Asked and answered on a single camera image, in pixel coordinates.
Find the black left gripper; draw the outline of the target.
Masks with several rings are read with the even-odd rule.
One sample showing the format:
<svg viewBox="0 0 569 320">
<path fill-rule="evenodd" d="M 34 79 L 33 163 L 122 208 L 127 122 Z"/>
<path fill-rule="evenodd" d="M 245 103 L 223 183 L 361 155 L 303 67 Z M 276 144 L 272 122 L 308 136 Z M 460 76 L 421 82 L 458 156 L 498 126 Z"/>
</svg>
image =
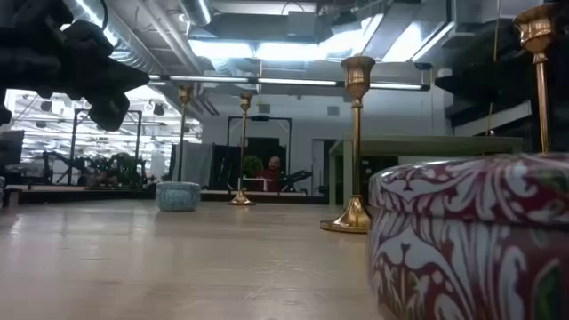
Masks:
<svg viewBox="0 0 569 320">
<path fill-rule="evenodd" d="M 107 23 L 108 12 L 99 25 L 75 19 L 64 0 L 0 0 L 0 88 L 85 98 L 91 120 L 118 131 L 130 107 L 125 93 L 149 75 L 110 58 Z"/>
</svg>

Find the bushy green plant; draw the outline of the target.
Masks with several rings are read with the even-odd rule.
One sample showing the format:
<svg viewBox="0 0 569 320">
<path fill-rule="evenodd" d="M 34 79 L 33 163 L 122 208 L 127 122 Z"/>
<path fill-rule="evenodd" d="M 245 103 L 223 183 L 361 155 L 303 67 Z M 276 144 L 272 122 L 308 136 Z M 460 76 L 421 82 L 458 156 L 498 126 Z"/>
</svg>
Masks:
<svg viewBox="0 0 569 320">
<path fill-rule="evenodd" d="M 255 178 L 264 170 L 262 160 L 255 155 L 245 156 L 243 159 L 243 175 L 247 178 Z"/>
</svg>

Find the dark monitor screen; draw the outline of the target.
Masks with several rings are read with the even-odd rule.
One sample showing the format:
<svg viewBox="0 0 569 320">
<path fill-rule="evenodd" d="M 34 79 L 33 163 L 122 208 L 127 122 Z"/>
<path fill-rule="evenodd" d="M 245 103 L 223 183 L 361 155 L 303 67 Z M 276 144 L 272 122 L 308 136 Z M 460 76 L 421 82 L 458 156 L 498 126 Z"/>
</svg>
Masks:
<svg viewBox="0 0 569 320">
<path fill-rule="evenodd" d="M 0 166 L 20 164 L 24 131 L 0 132 Z"/>
</svg>

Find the white shelf riser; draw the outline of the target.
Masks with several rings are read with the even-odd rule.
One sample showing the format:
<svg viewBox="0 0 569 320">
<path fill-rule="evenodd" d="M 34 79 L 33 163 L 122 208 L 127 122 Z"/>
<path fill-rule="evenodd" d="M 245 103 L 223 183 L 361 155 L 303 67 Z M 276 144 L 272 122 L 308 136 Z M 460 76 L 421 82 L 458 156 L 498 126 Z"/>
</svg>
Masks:
<svg viewBox="0 0 569 320">
<path fill-rule="evenodd" d="M 243 177 L 238 179 L 238 185 L 241 189 L 244 189 L 246 184 L 252 185 L 254 191 L 268 192 L 268 179 L 263 177 Z"/>
</svg>

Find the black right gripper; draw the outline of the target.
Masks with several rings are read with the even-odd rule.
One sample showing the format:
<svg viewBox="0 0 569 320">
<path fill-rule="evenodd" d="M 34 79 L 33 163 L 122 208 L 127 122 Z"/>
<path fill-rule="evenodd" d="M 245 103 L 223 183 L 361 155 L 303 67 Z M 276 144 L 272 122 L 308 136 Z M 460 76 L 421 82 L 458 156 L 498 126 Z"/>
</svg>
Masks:
<svg viewBox="0 0 569 320">
<path fill-rule="evenodd" d="M 500 28 L 539 35 L 463 73 L 467 95 L 533 95 L 533 56 L 553 84 L 569 84 L 569 0 L 496 0 Z"/>
</svg>

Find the medium gold candlestick holder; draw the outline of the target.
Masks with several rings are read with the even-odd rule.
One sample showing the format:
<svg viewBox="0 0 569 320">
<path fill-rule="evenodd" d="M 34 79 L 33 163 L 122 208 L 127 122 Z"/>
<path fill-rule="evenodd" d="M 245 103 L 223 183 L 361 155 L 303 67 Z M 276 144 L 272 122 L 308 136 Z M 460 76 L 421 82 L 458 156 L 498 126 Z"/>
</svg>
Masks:
<svg viewBox="0 0 569 320">
<path fill-rule="evenodd" d="M 519 32 L 520 44 L 533 55 L 536 68 L 536 85 L 540 121 L 541 152 L 550 152 L 549 103 L 546 64 L 548 49 L 554 42 L 554 15 L 560 8 L 558 3 L 540 4 L 528 9 L 513 20 Z"/>
</svg>

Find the short gold candlestick holder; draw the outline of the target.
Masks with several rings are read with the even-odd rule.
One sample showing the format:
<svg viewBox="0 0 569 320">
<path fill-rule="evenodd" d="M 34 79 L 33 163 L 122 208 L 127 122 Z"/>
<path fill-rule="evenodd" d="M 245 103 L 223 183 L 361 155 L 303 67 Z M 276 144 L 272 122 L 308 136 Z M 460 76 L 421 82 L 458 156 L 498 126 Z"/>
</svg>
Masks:
<svg viewBox="0 0 569 320">
<path fill-rule="evenodd" d="M 331 232 L 366 234 L 371 215 L 361 194 L 361 111 L 363 97 L 370 89 L 370 77 L 375 60 L 366 56 L 354 56 L 341 62 L 345 71 L 345 89 L 351 98 L 352 110 L 352 195 L 346 209 L 335 220 L 322 220 L 320 228 Z"/>
</svg>

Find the grey curtain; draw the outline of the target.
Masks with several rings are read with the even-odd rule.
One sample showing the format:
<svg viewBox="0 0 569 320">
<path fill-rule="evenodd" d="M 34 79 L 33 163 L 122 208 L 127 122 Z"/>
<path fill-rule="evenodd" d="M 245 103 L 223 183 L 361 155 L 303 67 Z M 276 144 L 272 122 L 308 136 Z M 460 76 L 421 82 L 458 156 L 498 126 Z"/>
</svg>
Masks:
<svg viewBox="0 0 569 320">
<path fill-rule="evenodd" d="M 192 143 L 183 141 L 182 156 L 179 155 L 180 145 L 172 145 L 170 172 L 172 181 L 193 182 L 201 187 L 209 185 L 213 144 Z"/>
</svg>

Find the wooden work table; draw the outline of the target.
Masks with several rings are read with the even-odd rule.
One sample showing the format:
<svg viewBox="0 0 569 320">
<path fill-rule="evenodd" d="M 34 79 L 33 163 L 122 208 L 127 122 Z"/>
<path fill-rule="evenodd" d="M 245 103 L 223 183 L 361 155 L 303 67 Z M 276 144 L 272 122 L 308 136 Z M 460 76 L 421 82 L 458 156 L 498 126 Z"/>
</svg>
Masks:
<svg viewBox="0 0 569 320">
<path fill-rule="evenodd" d="M 327 197 L 305 196 L 303 194 L 282 193 L 270 195 L 269 193 L 246 193 L 248 199 L 255 203 L 272 204 L 329 204 Z M 154 200 L 155 195 L 140 190 L 81 190 L 81 191 L 48 191 L 48 190 L 21 190 L 9 188 L 4 192 L 4 206 L 8 204 L 44 204 L 44 203 L 72 203 L 81 201 L 102 200 Z"/>
</svg>

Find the person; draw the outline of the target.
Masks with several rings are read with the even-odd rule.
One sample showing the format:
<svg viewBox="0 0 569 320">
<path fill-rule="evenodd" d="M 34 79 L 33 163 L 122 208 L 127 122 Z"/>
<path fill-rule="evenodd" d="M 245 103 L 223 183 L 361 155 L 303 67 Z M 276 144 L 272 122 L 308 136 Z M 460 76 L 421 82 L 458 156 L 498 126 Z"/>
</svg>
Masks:
<svg viewBox="0 0 569 320">
<path fill-rule="evenodd" d="M 257 171 L 256 177 L 266 180 L 268 192 L 280 192 L 282 189 L 281 173 L 281 159 L 278 156 L 272 156 L 268 162 L 268 169 Z"/>
</svg>

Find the tall gold candlestick holder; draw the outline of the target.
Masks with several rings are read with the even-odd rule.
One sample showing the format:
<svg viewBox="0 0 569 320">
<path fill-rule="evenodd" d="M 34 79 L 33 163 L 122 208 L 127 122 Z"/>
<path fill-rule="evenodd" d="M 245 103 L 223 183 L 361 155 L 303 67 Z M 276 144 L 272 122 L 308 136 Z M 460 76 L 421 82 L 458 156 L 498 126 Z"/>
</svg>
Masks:
<svg viewBox="0 0 569 320">
<path fill-rule="evenodd" d="M 192 90 L 193 87 L 191 85 L 181 85 L 179 87 L 179 99 L 181 103 L 181 109 L 180 109 L 181 120 L 180 120 L 180 143 L 179 143 L 179 152 L 178 152 L 178 171 L 177 171 L 178 182 L 181 182 L 186 115 L 187 115 L 188 104 L 191 102 L 192 98 Z"/>
<path fill-rule="evenodd" d="M 229 205 L 234 205 L 234 206 L 254 205 L 254 202 L 252 202 L 247 198 L 243 188 L 246 128 L 247 128 L 248 110 L 251 107 L 251 100 L 252 100 L 252 94 L 250 92 L 244 92 L 240 95 L 240 108 L 242 109 L 240 167 L 239 167 L 239 176 L 237 179 L 237 192 L 235 197 L 228 203 Z"/>
</svg>

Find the green perforated metal shelf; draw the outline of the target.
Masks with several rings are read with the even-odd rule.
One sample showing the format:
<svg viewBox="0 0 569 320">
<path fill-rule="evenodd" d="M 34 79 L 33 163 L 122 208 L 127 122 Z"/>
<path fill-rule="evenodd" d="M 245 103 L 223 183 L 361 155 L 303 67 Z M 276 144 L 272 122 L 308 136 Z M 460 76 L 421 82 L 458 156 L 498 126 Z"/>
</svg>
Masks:
<svg viewBox="0 0 569 320">
<path fill-rule="evenodd" d="M 380 135 L 362 138 L 360 153 L 363 156 L 403 156 L 403 157 L 464 157 L 483 153 L 520 153 L 524 142 L 521 138 L 499 136 L 412 136 Z M 336 140 L 328 152 L 329 195 L 331 207 L 346 206 L 352 194 L 353 138 L 350 134 Z M 343 159 L 341 174 L 336 172 L 336 158 Z M 337 179 L 342 178 L 342 196 L 336 196 Z"/>
</svg>

